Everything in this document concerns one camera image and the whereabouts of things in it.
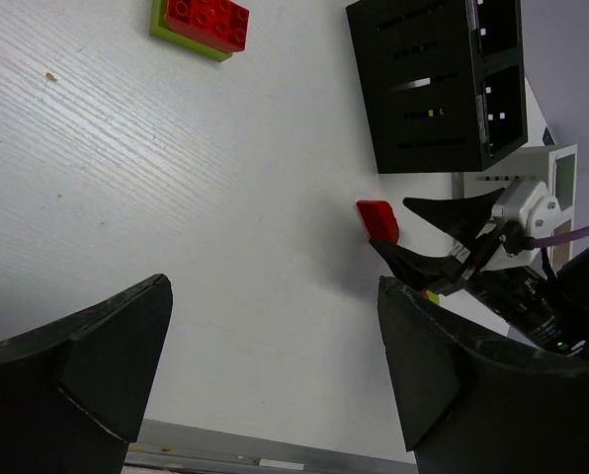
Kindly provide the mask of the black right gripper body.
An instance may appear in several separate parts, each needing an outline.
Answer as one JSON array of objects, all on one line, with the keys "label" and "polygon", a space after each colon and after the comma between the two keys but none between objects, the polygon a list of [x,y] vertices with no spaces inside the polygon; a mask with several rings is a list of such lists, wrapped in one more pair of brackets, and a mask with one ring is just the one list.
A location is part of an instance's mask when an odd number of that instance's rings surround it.
[{"label": "black right gripper body", "polygon": [[542,271],[482,271],[464,289],[528,341],[563,356],[589,356],[589,248],[554,272],[547,251]]}]

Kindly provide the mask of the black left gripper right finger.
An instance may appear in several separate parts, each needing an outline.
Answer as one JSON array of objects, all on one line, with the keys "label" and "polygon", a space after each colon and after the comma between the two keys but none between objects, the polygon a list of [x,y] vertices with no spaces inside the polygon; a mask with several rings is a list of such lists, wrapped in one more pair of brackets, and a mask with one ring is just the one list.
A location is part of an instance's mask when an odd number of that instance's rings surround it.
[{"label": "black left gripper right finger", "polygon": [[422,473],[589,473],[589,361],[512,341],[379,281],[404,444]]}]

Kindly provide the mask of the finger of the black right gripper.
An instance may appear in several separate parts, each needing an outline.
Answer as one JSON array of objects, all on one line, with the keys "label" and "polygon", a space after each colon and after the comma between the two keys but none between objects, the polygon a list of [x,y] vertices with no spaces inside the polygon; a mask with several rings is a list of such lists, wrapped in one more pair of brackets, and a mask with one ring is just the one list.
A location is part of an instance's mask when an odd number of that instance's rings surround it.
[{"label": "finger of the black right gripper", "polygon": [[422,256],[379,239],[371,239],[370,244],[386,262],[391,273],[412,289],[451,288],[463,272],[463,264],[453,256]]},{"label": "finger of the black right gripper", "polygon": [[459,199],[405,197],[402,203],[443,232],[478,232],[504,192],[505,189],[500,188],[485,195]]}]

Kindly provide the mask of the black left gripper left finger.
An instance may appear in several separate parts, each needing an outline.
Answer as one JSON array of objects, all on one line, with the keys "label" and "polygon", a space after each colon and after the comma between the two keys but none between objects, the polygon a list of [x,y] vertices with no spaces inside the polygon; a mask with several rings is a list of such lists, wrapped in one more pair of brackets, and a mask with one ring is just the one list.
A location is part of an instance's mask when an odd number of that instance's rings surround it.
[{"label": "black left gripper left finger", "polygon": [[119,473],[166,339],[171,282],[151,276],[0,342],[0,473]]}]

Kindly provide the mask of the red lego with lime top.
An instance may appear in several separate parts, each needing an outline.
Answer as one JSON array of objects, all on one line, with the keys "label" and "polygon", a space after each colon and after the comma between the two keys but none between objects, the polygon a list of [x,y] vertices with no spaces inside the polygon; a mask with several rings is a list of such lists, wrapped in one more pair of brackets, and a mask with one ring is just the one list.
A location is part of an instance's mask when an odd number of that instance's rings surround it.
[{"label": "red lego with lime top", "polygon": [[429,301],[433,302],[434,304],[440,305],[441,304],[441,300],[440,300],[440,295],[436,294],[430,290],[424,291],[422,293],[423,297],[425,299],[428,299]]}]

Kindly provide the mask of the red rounded lego brick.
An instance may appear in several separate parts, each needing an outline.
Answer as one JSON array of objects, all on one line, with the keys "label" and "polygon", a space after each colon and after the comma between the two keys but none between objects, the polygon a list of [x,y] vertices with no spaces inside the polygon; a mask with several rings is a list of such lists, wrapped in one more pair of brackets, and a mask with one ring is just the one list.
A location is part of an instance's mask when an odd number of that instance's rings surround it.
[{"label": "red rounded lego brick", "polygon": [[398,243],[400,228],[387,201],[361,199],[356,207],[371,239]]}]

